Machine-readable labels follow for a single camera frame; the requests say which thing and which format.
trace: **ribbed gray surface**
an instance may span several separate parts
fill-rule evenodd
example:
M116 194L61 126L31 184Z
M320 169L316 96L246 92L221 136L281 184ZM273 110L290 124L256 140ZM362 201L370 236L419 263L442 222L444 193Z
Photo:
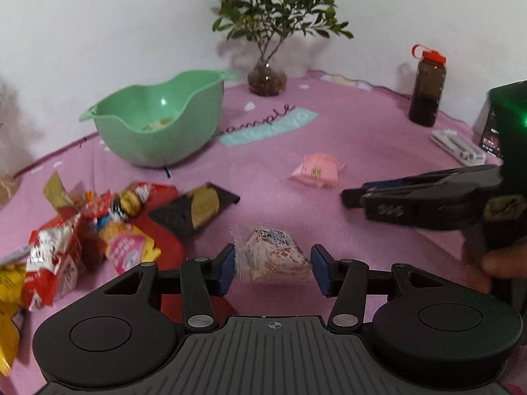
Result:
M49 385L40 395L74 392ZM368 354L359 337L329 333L315 317L231 318L212 334L186 339L161 372L107 395L432 395L398 380ZM462 395L504 395L497 383Z

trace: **bowl handle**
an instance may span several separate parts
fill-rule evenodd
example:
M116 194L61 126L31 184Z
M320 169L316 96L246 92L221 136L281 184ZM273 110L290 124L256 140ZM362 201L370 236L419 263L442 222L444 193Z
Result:
M220 77L222 80L238 80L240 75L236 71L220 71Z
M93 119L93 116L96 115L97 112L97 105L89 108L85 112L82 112L81 115L78 117L79 121L86 121L89 119Z

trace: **water bottle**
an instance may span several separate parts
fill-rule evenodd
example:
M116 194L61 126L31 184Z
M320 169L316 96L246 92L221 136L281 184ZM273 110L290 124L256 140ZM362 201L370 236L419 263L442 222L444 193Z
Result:
M423 48L422 56L415 55L415 51ZM412 56L420 59L417 65L414 93L410 103L409 119L421 126L434 126L439 101L446 78L446 58L436 50L431 50L422 44L412 48Z

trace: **teal banner print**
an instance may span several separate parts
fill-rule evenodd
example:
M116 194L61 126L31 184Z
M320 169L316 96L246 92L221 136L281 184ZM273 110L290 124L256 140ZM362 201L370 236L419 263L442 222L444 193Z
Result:
M231 134L225 134L219 137L218 140L227 147L255 143L266 138L273 138L278 135L293 132L296 129L308 125L317 116L317 113L306 110L305 108L295 108L284 117L272 123L265 123L260 126L238 130Z

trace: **red bottle cap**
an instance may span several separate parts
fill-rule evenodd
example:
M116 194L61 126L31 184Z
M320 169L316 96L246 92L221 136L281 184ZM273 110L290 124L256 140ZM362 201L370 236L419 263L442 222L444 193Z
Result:
M418 57L415 55L415 51L419 48L423 48L423 52L421 53L421 57ZM414 47L412 47L412 56L416 59L427 59L433 62L437 62L439 64L445 65L446 64L446 57L441 55L438 51L429 49L426 46L423 46L422 44L416 44Z

